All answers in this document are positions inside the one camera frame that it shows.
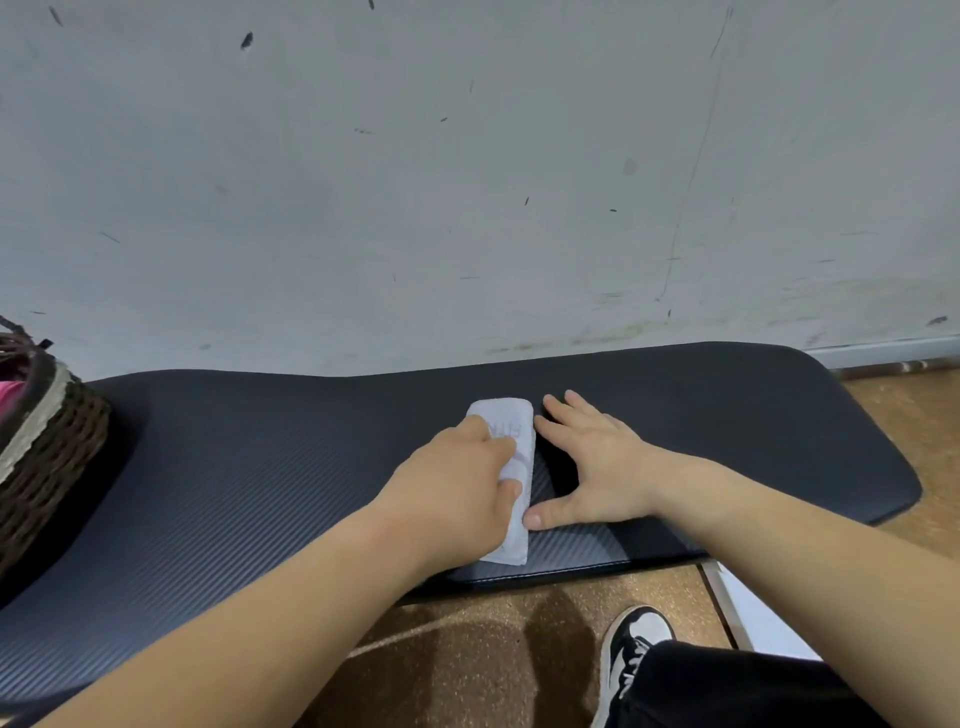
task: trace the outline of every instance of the black exercise mat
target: black exercise mat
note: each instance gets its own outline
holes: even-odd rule
[[[863,522],[921,492],[829,372],[781,347],[704,343],[344,378],[149,372],[92,386],[115,409],[110,439],[61,520],[92,516],[0,610],[0,704],[94,680],[249,583],[369,502],[474,400],[522,397],[539,408],[543,394],[571,387],[652,443]],[[538,442],[534,501],[575,483],[566,456]],[[652,519],[575,526],[532,534],[525,567],[471,565],[415,596],[700,555]]]

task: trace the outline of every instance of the wicker basket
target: wicker basket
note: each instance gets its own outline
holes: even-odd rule
[[[0,577],[27,551],[107,439],[109,405],[0,316],[0,379],[23,387],[0,414]]]

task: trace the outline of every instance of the brown floor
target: brown floor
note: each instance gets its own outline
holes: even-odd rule
[[[847,387],[924,484],[921,502],[883,528],[960,559],[960,370]],[[638,603],[661,609],[682,640],[729,644],[695,567],[398,608],[303,724],[583,728],[596,707],[599,642]]]

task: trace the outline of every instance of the black pants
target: black pants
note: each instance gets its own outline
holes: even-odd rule
[[[617,718],[617,728],[888,728],[823,663],[680,642],[646,654]]]

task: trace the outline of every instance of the sneaker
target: sneaker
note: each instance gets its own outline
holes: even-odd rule
[[[616,725],[620,703],[647,651],[664,640],[676,639],[670,622],[653,607],[631,607],[613,621],[600,652],[600,707],[590,728]]]

